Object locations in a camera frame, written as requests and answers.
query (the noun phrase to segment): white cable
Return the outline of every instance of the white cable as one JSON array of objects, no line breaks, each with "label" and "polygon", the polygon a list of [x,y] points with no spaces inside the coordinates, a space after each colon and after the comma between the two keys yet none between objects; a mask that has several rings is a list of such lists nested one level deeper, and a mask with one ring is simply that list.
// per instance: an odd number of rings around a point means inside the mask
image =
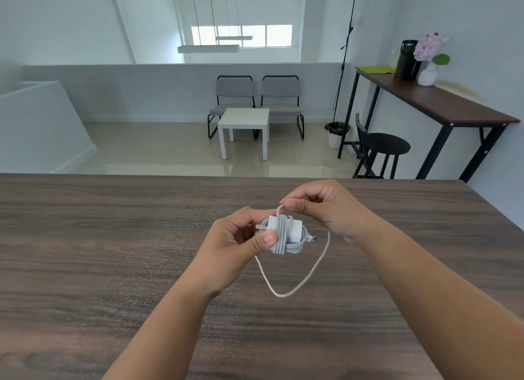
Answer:
[{"label": "white cable", "polygon": [[[287,248],[296,248],[298,245],[302,246],[304,244],[304,242],[306,241],[309,233],[308,233],[308,230],[303,226],[302,227],[302,238],[301,238],[301,241],[297,244],[286,244],[285,241],[287,239],[287,236],[289,234],[289,232],[291,231],[291,225],[293,223],[293,218],[291,216],[286,216],[285,214],[281,214],[280,213],[280,209],[282,209],[284,207],[284,205],[281,205],[279,206],[279,208],[277,209],[277,237],[278,237],[278,242],[277,244],[275,245],[275,251],[274,253],[277,253],[277,254],[284,254],[285,251],[287,250]],[[268,220],[264,220],[262,222],[262,225],[267,225],[267,222]],[[313,275],[313,273],[315,272],[315,270],[317,269],[318,265],[320,264],[320,262],[322,261],[322,259],[324,258],[326,252],[328,251],[328,247],[329,247],[329,244],[331,242],[331,233],[329,231],[327,231],[327,243],[326,243],[326,246],[324,247],[324,251],[322,252],[322,254],[320,255],[320,257],[318,258],[317,262],[315,263],[315,265],[313,266],[313,268],[311,268],[311,271],[309,271],[309,274],[306,275],[306,277],[304,278],[304,280],[299,283],[294,289],[292,289],[291,291],[287,292],[287,293],[284,293],[283,295],[277,293],[271,286],[271,284],[269,283],[269,280],[267,279],[266,277],[266,274],[264,273],[264,270],[262,269],[262,264],[260,263],[260,260],[258,259],[257,256],[255,256],[255,259],[257,260],[257,263],[258,263],[258,266],[260,267],[260,272],[262,273],[262,277],[264,277],[264,280],[266,281],[266,284],[267,286],[269,287],[269,290],[271,290],[271,292],[277,296],[277,297],[281,297],[281,298],[285,298],[285,297],[289,297],[291,296],[292,294],[294,294],[296,291],[298,291],[308,280],[309,278],[311,278],[311,275]]]}]

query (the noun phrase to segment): pink hydrangea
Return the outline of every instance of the pink hydrangea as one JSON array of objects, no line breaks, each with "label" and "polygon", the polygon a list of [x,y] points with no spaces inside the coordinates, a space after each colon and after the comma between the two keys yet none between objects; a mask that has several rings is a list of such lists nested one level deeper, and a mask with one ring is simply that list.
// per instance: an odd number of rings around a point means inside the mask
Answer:
[{"label": "pink hydrangea", "polygon": [[431,34],[420,40],[416,44],[414,55],[418,61],[430,61],[436,56],[436,52],[439,50],[440,44],[444,41],[444,38],[437,34]]}]

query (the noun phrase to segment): chair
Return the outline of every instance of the chair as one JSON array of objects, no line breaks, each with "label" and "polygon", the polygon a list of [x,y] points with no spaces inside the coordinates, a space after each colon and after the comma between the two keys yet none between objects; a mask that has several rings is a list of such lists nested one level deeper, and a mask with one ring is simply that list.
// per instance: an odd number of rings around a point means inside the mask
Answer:
[{"label": "chair", "polygon": [[[264,105],[266,97],[296,97],[297,105],[294,104],[270,104]],[[266,75],[262,79],[262,100],[260,108],[269,108],[270,115],[296,116],[297,126],[302,140],[304,139],[304,116],[300,109],[300,81],[296,75]]]},{"label": "chair", "polygon": [[[253,104],[220,104],[220,97],[251,97]],[[213,133],[210,132],[209,125],[215,116],[222,118],[228,108],[255,108],[253,78],[249,75],[220,75],[216,79],[216,102],[218,105],[210,110],[207,116],[207,136],[209,138],[213,138],[219,128],[216,126]]]},{"label": "chair", "polygon": [[[395,172],[397,170],[398,157],[409,152],[411,149],[409,143],[400,137],[386,133],[368,133],[366,128],[360,123],[360,116],[358,113],[355,115],[355,123],[357,125],[358,140],[361,144],[362,158],[358,164],[355,174],[353,175],[353,178],[383,179],[389,156],[394,155],[395,158],[391,168],[391,175],[389,176],[390,179],[394,179]],[[378,153],[385,154],[386,158],[384,159],[380,175],[376,176],[371,168],[373,167],[373,163],[375,162],[375,158],[377,157]],[[364,165],[366,173],[363,176],[359,176],[358,172],[360,171],[362,165]]]}]

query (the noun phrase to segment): thermos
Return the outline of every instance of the thermos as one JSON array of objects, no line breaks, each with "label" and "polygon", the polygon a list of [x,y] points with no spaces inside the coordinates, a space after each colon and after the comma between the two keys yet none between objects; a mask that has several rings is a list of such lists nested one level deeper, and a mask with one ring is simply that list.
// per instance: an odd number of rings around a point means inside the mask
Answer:
[{"label": "thermos", "polygon": [[405,81],[413,81],[420,69],[420,61],[413,56],[417,40],[409,39],[402,41],[400,46],[400,56],[398,58],[395,77]]}]

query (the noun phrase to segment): glossy floor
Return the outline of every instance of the glossy floor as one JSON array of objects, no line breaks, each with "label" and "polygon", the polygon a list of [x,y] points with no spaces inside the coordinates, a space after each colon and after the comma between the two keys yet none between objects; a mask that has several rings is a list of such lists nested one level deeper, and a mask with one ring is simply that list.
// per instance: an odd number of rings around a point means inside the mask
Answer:
[{"label": "glossy floor", "polygon": [[79,167],[80,174],[166,176],[350,178],[357,166],[349,151],[337,159],[321,124],[305,125],[302,141],[295,124],[271,124],[268,160],[261,137],[251,130],[225,133],[228,159],[220,152],[218,132],[207,138],[205,123],[87,123],[99,152]]}]

